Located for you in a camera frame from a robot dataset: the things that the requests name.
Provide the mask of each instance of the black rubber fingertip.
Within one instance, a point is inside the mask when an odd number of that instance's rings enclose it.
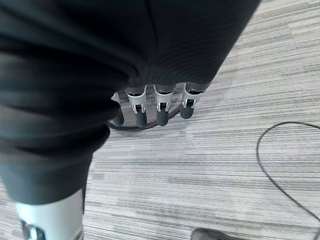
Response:
[[[191,106],[183,107],[182,104],[181,104],[180,116],[181,116],[183,119],[189,119],[189,118],[191,118],[192,114],[194,114],[194,109],[191,108]]]
[[[117,127],[120,127],[124,124],[124,122],[125,122],[124,114],[122,113],[122,110],[120,108],[119,113],[113,119],[113,124]]]
[[[138,113],[135,114],[135,120],[136,125],[139,128],[144,128],[147,125],[147,113],[142,113],[141,111],[138,111]]]
[[[169,120],[169,111],[166,111],[165,109],[161,109],[161,111],[156,111],[156,122],[159,126],[165,126],[167,125]]]

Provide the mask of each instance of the black fabric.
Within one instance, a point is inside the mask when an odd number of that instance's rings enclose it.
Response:
[[[0,172],[10,196],[40,203],[16,189],[29,183],[40,196],[46,181],[36,190],[42,178],[14,176],[23,165],[49,173],[51,162],[60,173],[47,174],[48,188],[61,175],[72,184],[43,202],[74,193],[81,184],[71,179],[85,178],[69,165],[108,137],[105,121],[119,112],[114,92],[209,83],[258,3],[0,0]]]

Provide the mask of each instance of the shoe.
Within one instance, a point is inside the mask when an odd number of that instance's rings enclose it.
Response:
[[[228,236],[221,231],[209,228],[197,228],[191,235],[191,240],[245,240],[234,236]]]

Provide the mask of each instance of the black cable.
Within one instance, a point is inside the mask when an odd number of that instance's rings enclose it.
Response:
[[[180,106],[175,108],[172,112],[169,113],[169,119],[172,119],[175,115],[177,115],[180,112]],[[115,126],[112,123],[107,122],[106,123],[109,128],[115,129],[118,131],[123,131],[123,132],[138,132],[146,129],[151,129],[155,126],[158,126],[157,121],[152,121],[148,123],[145,127],[138,127],[138,126]]]
[[[269,127],[267,130],[265,130],[262,135],[260,136],[257,144],[256,144],[256,159],[257,162],[260,166],[260,168],[262,169],[262,171],[264,172],[264,174],[270,179],[270,181],[283,193],[285,194],[291,201],[293,201],[296,205],[298,205],[300,208],[302,208],[303,210],[305,210],[309,215],[311,215],[312,217],[314,217],[319,223],[320,223],[320,218],[315,215],[312,211],[310,211],[308,208],[306,208],[305,206],[303,206],[301,203],[299,203],[297,200],[295,200],[289,193],[287,193],[271,176],[270,174],[267,172],[266,168],[264,167],[264,165],[262,164],[260,157],[259,157],[259,145],[260,142],[262,140],[262,138],[272,129],[280,126],[280,125],[285,125],[285,124],[299,124],[299,125],[305,125],[305,126],[310,126],[316,129],[320,130],[320,126],[311,124],[311,123],[305,123],[305,122],[301,122],[301,121],[284,121],[284,122],[280,122],[278,124],[273,125],[272,127]],[[318,240],[320,236],[320,228],[318,230],[318,232],[315,234],[314,239],[313,240]]]

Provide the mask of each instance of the gray striped carpet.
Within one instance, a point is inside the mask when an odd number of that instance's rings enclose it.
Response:
[[[248,240],[312,240],[319,223],[259,168],[260,134],[283,121],[320,124],[320,1],[266,0],[192,119],[112,131],[92,162],[86,240],[189,240],[211,228]],[[174,105],[179,105],[179,91]],[[155,104],[150,92],[148,116]],[[122,97],[126,124],[132,124]],[[261,142],[272,176],[320,216],[320,131],[286,125]],[[21,240],[0,184],[0,240]]]

